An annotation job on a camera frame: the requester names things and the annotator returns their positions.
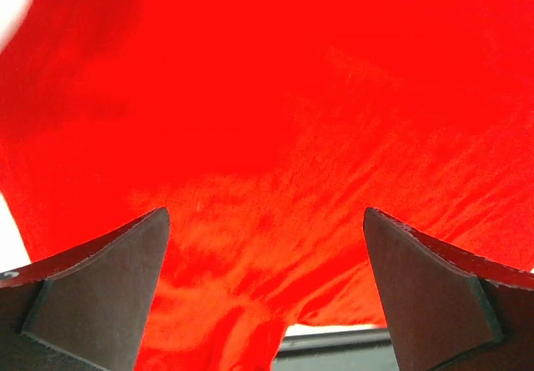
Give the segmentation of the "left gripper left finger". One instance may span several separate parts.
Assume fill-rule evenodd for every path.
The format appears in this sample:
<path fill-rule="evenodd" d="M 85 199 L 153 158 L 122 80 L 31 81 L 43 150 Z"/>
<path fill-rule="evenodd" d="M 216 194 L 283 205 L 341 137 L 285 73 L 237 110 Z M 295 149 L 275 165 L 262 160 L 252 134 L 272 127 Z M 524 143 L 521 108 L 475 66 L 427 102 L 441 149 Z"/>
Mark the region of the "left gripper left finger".
<path fill-rule="evenodd" d="M 1 274 L 3 370 L 132 370 L 169 241 L 166 208 Z"/>

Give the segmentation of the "red t-shirt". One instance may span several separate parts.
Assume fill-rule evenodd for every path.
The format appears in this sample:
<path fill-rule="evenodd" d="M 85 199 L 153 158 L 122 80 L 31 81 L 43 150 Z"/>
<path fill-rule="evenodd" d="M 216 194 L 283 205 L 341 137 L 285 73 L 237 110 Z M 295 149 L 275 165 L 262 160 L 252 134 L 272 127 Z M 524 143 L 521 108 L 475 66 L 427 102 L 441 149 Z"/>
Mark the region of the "red t-shirt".
<path fill-rule="evenodd" d="M 533 0 L 33 0 L 1 53 L 33 260 L 166 207 L 139 370 L 385 322 L 364 211 L 533 266 Z"/>

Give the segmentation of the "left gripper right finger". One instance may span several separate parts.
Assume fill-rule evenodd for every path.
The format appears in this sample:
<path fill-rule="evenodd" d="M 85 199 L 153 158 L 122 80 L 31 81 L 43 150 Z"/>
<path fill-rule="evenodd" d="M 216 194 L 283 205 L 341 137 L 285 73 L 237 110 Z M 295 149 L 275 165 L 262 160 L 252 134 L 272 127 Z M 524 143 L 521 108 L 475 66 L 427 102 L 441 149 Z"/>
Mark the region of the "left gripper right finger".
<path fill-rule="evenodd" d="M 364 235 L 401 370 L 531 370 L 533 275 L 367 208 Z"/>

